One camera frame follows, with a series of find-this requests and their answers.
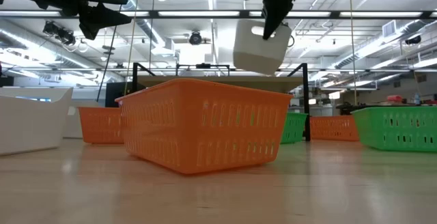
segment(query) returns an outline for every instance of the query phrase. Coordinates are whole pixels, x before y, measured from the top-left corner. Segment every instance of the rope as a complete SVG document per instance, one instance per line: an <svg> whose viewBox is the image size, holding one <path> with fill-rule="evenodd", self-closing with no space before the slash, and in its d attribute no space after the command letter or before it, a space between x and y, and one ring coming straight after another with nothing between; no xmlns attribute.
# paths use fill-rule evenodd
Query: rope
<svg viewBox="0 0 437 224"><path fill-rule="evenodd" d="M354 43L354 17L352 15L353 5L352 0L349 0L350 2L350 27L351 27L351 34L352 34L352 56L355 56L355 43ZM355 61L352 62L354 66L354 102L355 105L357 105L356 101L356 72L355 72Z"/></svg>
<svg viewBox="0 0 437 224"><path fill-rule="evenodd" d="M120 5L120 7L119 7L119 9L118 9L118 12L119 12L119 13L122 11L122 6L123 6L123 5ZM104 67L104 72L103 72L103 76L102 76L102 81L100 82L100 87L99 87L99 89L98 89L98 93L97 93L97 100L96 100L97 102L98 102L98 99L99 99L99 97L100 97L100 92L102 91L103 81L104 81L104 76L107 74L108 65L109 65L109 60L111 59L111 53L112 53L112 48L113 48L113 45L114 45L114 39L115 39L115 34L116 34L116 33L117 33L117 26L114 27L114 32L113 32L113 34L112 34L111 47L110 47L110 49L109 49L109 54L108 54L108 59L107 59L107 65Z"/></svg>
<svg viewBox="0 0 437 224"><path fill-rule="evenodd" d="M134 14L134 25L132 26L132 37L130 39L130 49L129 49L129 61L128 61L128 73L126 77L126 82L124 83L124 95L128 92L128 77L129 77L129 67L130 67L130 58L132 57L132 48L134 46L134 34L135 34L135 20L137 19L137 8L138 8L138 0L135 2L135 14Z"/></svg>

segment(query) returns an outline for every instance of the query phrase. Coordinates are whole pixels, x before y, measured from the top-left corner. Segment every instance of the white bin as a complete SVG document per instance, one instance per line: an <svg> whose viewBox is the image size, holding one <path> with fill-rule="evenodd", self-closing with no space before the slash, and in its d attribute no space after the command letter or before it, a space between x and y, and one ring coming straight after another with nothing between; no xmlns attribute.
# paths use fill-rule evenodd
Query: white bin
<svg viewBox="0 0 437 224"><path fill-rule="evenodd" d="M0 155L57 148L72 92L72 88L0 88Z"/></svg>
<svg viewBox="0 0 437 224"><path fill-rule="evenodd" d="M264 28L255 20L239 20L234 44L234 65L237 68L260 74L274 75L283 63L292 30L279 26L274 37L263 40L253 33L254 28Z"/></svg>

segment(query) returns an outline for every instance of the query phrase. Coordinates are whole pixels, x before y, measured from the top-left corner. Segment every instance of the ceiling light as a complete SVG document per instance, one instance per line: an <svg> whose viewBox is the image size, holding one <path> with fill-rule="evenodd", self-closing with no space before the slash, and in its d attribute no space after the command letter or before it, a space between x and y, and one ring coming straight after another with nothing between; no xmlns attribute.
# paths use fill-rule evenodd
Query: ceiling light
<svg viewBox="0 0 437 224"><path fill-rule="evenodd" d="M384 77L384 78L381 78L381 79L379 79L379 81L387 81L387 80L390 80L390 79L392 79L392 78L395 78L395 77L397 77L397 76L399 76L400 74L392 74L391 76L386 76L386 77Z"/></svg>
<svg viewBox="0 0 437 224"><path fill-rule="evenodd" d="M392 64L394 62L396 62L396 60L393 60L393 59L383 61L382 63L379 63L379 64L375 65L374 67L372 67L372 69L383 68L383 67L389 66L390 64Z"/></svg>
<svg viewBox="0 0 437 224"><path fill-rule="evenodd" d="M192 12L158 12L159 16L239 16L240 12L235 11L192 11Z"/></svg>
<svg viewBox="0 0 437 224"><path fill-rule="evenodd" d="M121 14L125 14L127 16L149 16L149 12L120 12Z"/></svg>
<svg viewBox="0 0 437 224"><path fill-rule="evenodd" d="M261 12L249 12L249 16L261 16Z"/></svg>
<svg viewBox="0 0 437 224"><path fill-rule="evenodd" d="M0 11L0 16L61 16L59 12L54 11L12 11L12 10L2 10Z"/></svg>
<svg viewBox="0 0 437 224"><path fill-rule="evenodd" d="M348 85L348 87L360 87L360 86L362 86L362 85L367 85L367 84L369 84L369 83L371 83L372 81L357 81L357 82L355 82L355 85L354 85L354 83L350 83L349 85Z"/></svg>
<svg viewBox="0 0 437 224"><path fill-rule="evenodd" d="M436 73L437 70L415 70L415 72L419 72L419 73Z"/></svg>
<svg viewBox="0 0 437 224"><path fill-rule="evenodd" d="M340 92L329 94L329 99L339 99L339 98L340 98Z"/></svg>
<svg viewBox="0 0 437 224"><path fill-rule="evenodd" d="M353 17L419 17L422 12L352 12ZM351 17L351 12L340 12L340 17Z"/></svg>
<svg viewBox="0 0 437 224"><path fill-rule="evenodd" d="M26 71L26 70L21 70L20 72L9 70L9 72L14 73L14 74L21 74L23 76L28 76L28 77L31 77L31 78L40 78L38 75L36 75L36 74L34 74L32 72Z"/></svg>
<svg viewBox="0 0 437 224"><path fill-rule="evenodd" d="M417 64L411 65L410 69L423 68L423 67L431 66L434 64L437 64L437 58L420 61Z"/></svg>
<svg viewBox="0 0 437 224"><path fill-rule="evenodd" d="M378 70L370 70L370 72L404 73L404 72L409 72L409 70L385 70L385 69L378 69Z"/></svg>
<svg viewBox="0 0 437 224"><path fill-rule="evenodd" d="M329 17L330 12L288 12L287 16L293 17Z"/></svg>

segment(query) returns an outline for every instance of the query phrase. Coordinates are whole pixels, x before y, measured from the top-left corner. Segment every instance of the plastic basket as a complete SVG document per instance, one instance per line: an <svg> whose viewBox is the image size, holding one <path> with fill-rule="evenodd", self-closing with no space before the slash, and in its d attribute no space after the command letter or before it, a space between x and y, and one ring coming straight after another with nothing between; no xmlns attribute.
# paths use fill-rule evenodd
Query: plastic basket
<svg viewBox="0 0 437 224"><path fill-rule="evenodd" d="M381 150L437 151L437 107L372 107L352 114L365 145Z"/></svg>
<svg viewBox="0 0 437 224"><path fill-rule="evenodd" d="M83 140L93 144L122 144L119 108L78 107Z"/></svg>
<svg viewBox="0 0 437 224"><path fill-rule="evenodd" d="M302 135L307 116L307 114L302 113L289 112L287 114L284 125L284 132L282 134L282 144L302 141Z"/></svg>
<svg viewBox="0 0 437 224"><path fill-rule="evenodd" d="M358 141L354 117L340 115L334 117L311 117L311 138L335 141Z"/></svg>
<svg viewBox="0 0 437 224"><path fill-rule="evenodd" d="M118 98L129 153L180 173L274 161L291 96L175 79Z"/></svg>

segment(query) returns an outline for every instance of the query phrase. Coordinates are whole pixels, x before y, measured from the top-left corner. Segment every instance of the bottle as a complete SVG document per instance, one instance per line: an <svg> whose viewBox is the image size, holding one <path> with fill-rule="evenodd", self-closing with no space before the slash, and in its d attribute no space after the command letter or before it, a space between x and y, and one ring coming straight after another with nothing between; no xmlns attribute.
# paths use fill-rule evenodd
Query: bottle
<svg viewBox="0 0 437 224"><path fill-rule="evenodd" d="M416 93L416 95L414 96L414 103L416 105L420 105L421 104L421 97L418 93Z"/></svg>

